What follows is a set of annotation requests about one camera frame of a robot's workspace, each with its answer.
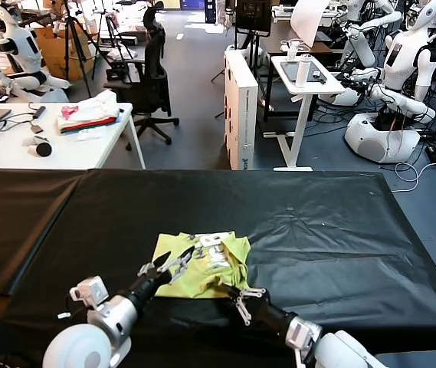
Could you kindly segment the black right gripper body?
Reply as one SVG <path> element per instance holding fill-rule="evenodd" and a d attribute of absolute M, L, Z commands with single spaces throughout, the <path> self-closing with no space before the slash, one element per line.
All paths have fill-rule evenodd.
<path fill-rule="evenodd" d="M 268 327 L 279 337 L 286 336 L 291 322 L 298 317 L 294 312 L 286 312 L 276 307 L 267 297 L 243 298 L 243 301 L 251 314 L 251 325 Z"/>

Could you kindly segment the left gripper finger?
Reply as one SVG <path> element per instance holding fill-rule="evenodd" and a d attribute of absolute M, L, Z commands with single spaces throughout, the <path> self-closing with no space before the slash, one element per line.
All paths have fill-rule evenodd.
<path fill-rule="evenodd" d="M 168 257 L 170 256 L 170 252 L 167 251 L 165 254 L 160 255 L 158 258 L 144 264 L 137 273 L 138 277 L 142 277 L 144 274 L 148 274 L 151 270 L 157 270 L 161 266 L 165 264 Z"/>
<path fill-rule="evenodd" d="M 192 259 L 195 248 L 189 247 L 180 256 L 167 261 L 159 267 L 159 273 L 162 277 L 162 284 L 172 284 L 180 278 L 188 268 L 188 264 Z"/>

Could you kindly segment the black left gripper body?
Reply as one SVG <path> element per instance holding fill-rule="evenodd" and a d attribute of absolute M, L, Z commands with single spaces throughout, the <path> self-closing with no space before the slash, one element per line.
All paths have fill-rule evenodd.
<path fill-rule="evenodd" d="M 169 273 L 144 274 L 138 277 L 129 287 L 127 298 L 135 307 L 145 307 L 146 304 L 154 297 L 159 287 L 169 283 Z"/>

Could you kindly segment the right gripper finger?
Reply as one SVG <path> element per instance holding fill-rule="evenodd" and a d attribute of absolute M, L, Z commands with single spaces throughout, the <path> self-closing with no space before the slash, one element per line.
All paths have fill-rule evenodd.
<path fill-rule="evenodd" d="M 226 284 L 220 284 L 217 286 L 217 290 L 227 294 L 230 299 L 236 301 L 238 298 L 264 298 L 267 296 L 267 290 L 265 288 L 244 288 L 239 289 L 235 286 Z"/>
<path fill-rule="evenodd" d="M 246 305 L 242 298 L 237 298 L 235 303 L 235 307 L 238 310 L 238 313 L 240 314 L 242 320 L 244 321 L 244 324 L 246 326 L 251 325 L 251 314 L 249 313 L 248 309 L 246 308 Z"/>

